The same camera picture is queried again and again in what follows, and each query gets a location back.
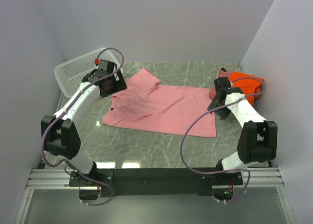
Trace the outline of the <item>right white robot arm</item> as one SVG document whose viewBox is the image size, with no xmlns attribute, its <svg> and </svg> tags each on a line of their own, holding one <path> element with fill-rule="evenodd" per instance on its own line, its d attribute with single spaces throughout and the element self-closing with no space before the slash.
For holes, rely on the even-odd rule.
<svg viewBox="0 0 313 224">
<path fill-rule="evenodd" d="M 232 113 L 242 127 L 237 151 L 216 165 L 215 180 L 219 184 L 228 183 L 232 178 L 231 172 L 274 160 L 277 155 L 277 124 L 262 117 L 248 101 L 249 97 L 261 95 L 265 89 L 244 94 L 242 88 L 233 86 L 244 79 L 242 77 L 231 82 L 227 77 L 215 79 L 216 95 L 207 108 L 221 119 L 226 119 Z"/>
</svg>

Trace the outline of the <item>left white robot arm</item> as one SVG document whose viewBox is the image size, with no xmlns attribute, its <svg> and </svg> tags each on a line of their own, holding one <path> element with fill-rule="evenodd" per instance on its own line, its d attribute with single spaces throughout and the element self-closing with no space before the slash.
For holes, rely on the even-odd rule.
<svg viewBox="0 0 313 224">
<path fill-rule="evenodd" d="M 65 162 L 87 186 L 97 182 L 97 166 L 81 150 L 76 125 L 95 100 L 127 89 L 116 63 L 97 58 L 95 64 L 96 68 L 83 77 L 78 90 L 64 107 L 41 120 L 42 153 L 61 157 L 57 164 Z"/>
</svg>

